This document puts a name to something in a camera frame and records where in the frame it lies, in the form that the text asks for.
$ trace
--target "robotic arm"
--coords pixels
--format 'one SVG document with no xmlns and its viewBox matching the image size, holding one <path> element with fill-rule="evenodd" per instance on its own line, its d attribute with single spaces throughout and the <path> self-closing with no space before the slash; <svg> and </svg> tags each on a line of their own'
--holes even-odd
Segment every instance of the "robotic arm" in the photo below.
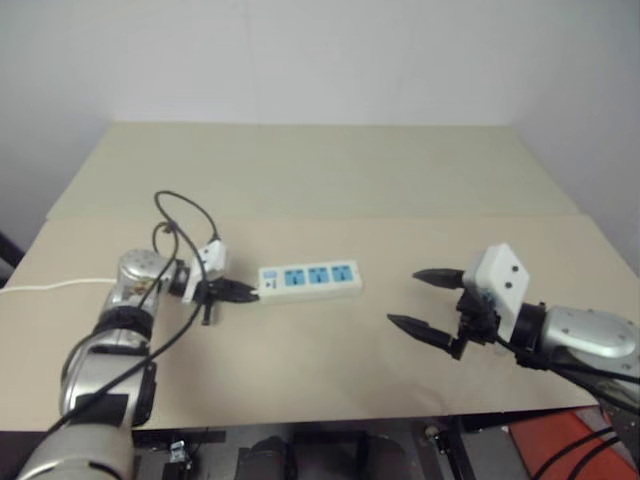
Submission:
<svg viewBox="0 0 640 480">
<path fill-rule="evenodd" d="M 132 250 L 120 258 L 116 285 L 93 332 L 73 348 L 63 366 L 62 415 L 82 406 L 96 391 L 150 354 L 154 318 L 163 292 L 181 296 L 183 303 L 204 304 L 205 324 L 216 300 L 256 299 L 251 287 L 221 276 L 226 249 L 220 240 L 210 242 L 198 253 L 206 279 L 201 278 L 199 269 L 152 251 Z M 144 424 L 151 415 L 155 376 L 156 364 L 149 362 L 75 415 L 45 438 L 18 479 L 133 478 L 131 428 Z"/>
<path fill-rule="evenodd" d="M 585 388 L 612 415 L 618 435 L 638 463 L 640 329 L 617 315 L 524 303 L 529 274 L 507 244 L 488 248 L 466 270 L 428 269 L 413 275 L 428 284 L 462 289 L 458 335 L 404 315 L 388 315 L 400 329 L 460 360 L 469 341 L 498 343 L 526 368 L 551 370 Z"/>
</svg>

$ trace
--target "power strip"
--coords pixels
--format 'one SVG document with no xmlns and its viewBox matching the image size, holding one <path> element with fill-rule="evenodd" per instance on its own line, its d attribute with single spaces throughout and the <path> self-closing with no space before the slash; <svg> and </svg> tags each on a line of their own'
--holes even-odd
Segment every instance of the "power strip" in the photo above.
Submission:
<svg viewBox="0 0 640 480">
<path fill-rule="evenodd" d="M 355 297 L 362 278 L 355 260 L 263 267 L 258 294 L 263 303 Z"/>
</svg>

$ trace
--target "white cable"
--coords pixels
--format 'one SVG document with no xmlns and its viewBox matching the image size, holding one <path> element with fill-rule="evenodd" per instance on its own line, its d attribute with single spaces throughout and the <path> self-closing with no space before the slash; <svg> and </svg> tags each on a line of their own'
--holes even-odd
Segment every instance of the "white cable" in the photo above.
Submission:
<svg viewBox="0 0 640 480">
<path fill-rule="evenodd" d="M 52 283 L 51 285 L 25 285 L 18 287 L 0 288 L 0 295 L 11 292 L 33 292 L 43 290 L 53 290 L 54 288 L 69 287 L 71 285 L 82 285 L 86 283 L 108 283 L 113 285 L 116 281 L 113 278 L 78 278 L 67 280 L 66 282 Z"/>
</svg>

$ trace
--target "beige tabletop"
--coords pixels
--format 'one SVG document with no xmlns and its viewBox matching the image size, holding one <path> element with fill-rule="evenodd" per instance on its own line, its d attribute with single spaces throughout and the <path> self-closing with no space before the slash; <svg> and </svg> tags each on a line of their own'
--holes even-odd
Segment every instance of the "beige tabletop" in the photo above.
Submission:
<svg viewBox="0 0 640 480">
<path fill-rule="evenodd" d="M 508 127 L 116 123 L 48 218 L 153 215 L 166 188 L 229 218 L 578 213 Z"/>
<path fill-rule="evenodd" d="M 155 216 L 130 213 L 50 220 L 11 285 L 115 274 L 126 250 L 149 246 Z M 205 225 L 181 220 L 198 242 Z M 492 347 L 462 361 L 399 331 L 405 313 L 455 332 L 455 292 L 411 278 L 427 267 L 465 268 L 509 242 L 531 273 L 526 299 L 611 311 L 637 322 L 638 279 L 584 216 L 438 219 L 219 219 L 229 276 L 256 281 L 269 264 L 354 258 L 361 296 L 288 305 L 223 305 L 217 323 L 192 328 L 159 358 L 148 428 L 409 417 L 591 404 L 551 373 L 525 370 Z M 0 295 L 0 429 L 38 430 L 58 415 L 61 365 L 91 331 L 105 285 Z M 153 344 L 190 308 L 166 298 Z"/>
</svg>

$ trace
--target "red object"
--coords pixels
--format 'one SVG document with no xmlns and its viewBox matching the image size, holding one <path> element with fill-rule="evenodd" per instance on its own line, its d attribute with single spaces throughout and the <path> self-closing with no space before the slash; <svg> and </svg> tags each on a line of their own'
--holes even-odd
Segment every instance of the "red object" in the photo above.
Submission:
<svg viewBox="0 0 640 480">
<path fill-rule="evenodd" d="M 571 412 L 526 420 L 510 425 L 511 435 L 531 475 L 570 443 L 592 433 L 591 428 Z M 555 462 L 541 480 L 566 480 L 573 467 L 602 440 L 579 446 Z M 579 480 L 636 480 L 638 473 L 618 453 L 608 448 L 591 460 L 578 475 Z"/>
</svg>

